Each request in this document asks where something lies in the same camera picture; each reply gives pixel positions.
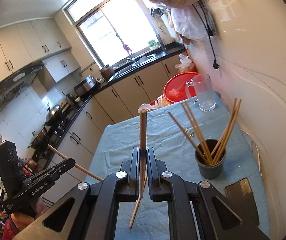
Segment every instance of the red bucket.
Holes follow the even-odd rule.
[[[171,104],[187,99],[185,93],[185,82],[191,81],[191,79],[197,74],[197,72],[185,72],[171,78],[163,90],[165,99]],[[193,87],[189,87],[189,91],[192,97],[196,96]]]

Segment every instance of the table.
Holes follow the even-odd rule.
[[[230,116],[221,100],[216,97],[216,108],[204,113],[189,103],[198,120],[204,137],[219,139]],[[198,183],[203,180],[194,157],[194,148],[181,130],[168,115],[171,112],[192,132],[191,125],[179,103],[147,113],[147,147],[154,148],[155,158],[166,163],[168,171],[182,177],[183,180]],[[90,171],[101,178],[119,171],[123,161],[131,159],[132,149],[139,146],[139,116],[106,127],[91,163]],[[223,195],[224,188],[243,178],[248,178],[258,209],[259,228],[269,236],[269,215],[263,182],[240,127],[236,124],[226,147],[226,157],[222,173],[209,180]],[[90,184],[97,183],[87,177]],[[140,203],[132,229],[129,222],[135,203],[120,203],[115,239],[169,239],[168,209],[166,202],[153,203],[148,187]]]

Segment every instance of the cabinet handle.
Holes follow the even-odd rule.
[[[77,144],[80,144],[72,135],[70,136],[70,138],[76,141]]]
[[[169,71],[169,69],[167,68],[167,65],[166,65],[166,64],[164,64],[164,66],[165,66],[165,68],[166,68],[167,72],[170,74],[170,71]]]
[[[78,137],[76,133],[72,132],[72,135],[75,135],[78,138],[78,140],[81,141],[81,138]]]
[[[90,116],[90,119],[93,119],[93,117],[90,115],[88,111],[86,111],[85,113]]]
[[[6,67],[8,68],[8,71],[11,71],[11,70],[9,69],[9,66],[8,66],[7,62],[5,62],[5,64],[6,64]]]
[[[140,84],[138,83],[138,81],[136,80],[136,78],[134,78],[134,79],[135,79],[135,81],[137,82],[138,86],[140,87]]]
[[[111,89],[111,90],[112,90],[113,94],[115,95],[115,97],[117,98],[117,95],[114,93],[113,89]]]
[[[11,64],[11,66],[12,66],[12,69],[14,69],[14,67],[13,67],[13,64],[11,63],[11,60],[9,60],[8,62]]]
[[[139,77],[139,80],[141,81],[142,85],[144,85],[143,81],[141,80],[141,77],[140,76],[138,76],[138,77]]]

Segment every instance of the tiled wall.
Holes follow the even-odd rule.
[[[286,234],[286,5],[282,0],[207,0],[219,37],[188,48],[199,72],[232,105],[242,98],[241,127],[260,148],[271,239]]]
[[[57,83],[49,92],[38,79],[13,99],[0,112],[0,134],[2,140],[14,142],[20,158],[32,157],[34,149],[27,148],[33,135],[43,127],[46,119],[47,104],[52,107],[65,99],[65,94],[75,92],[79,80],[78,70]]]

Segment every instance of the silver screw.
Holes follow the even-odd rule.
[[[170,171],[164,171],[162,173],[162,176],[165,178],[170,178],[170,177],[172,177],[172,173]]]
[[[77,188],[79,189],[79,190],[83,190],[83,189],[87,189],[87,183],[86,182],[81,182],[81,183],[79,183],[78,185],[77,185]]]
[[[200,182],[200,185],[202,188],[209,188],[211,184],[208,181],[204,180]]]
[[[126,176],[126,172],[125,171],[119,171],[116,173],[116,177],[117,178],[124,178]]]

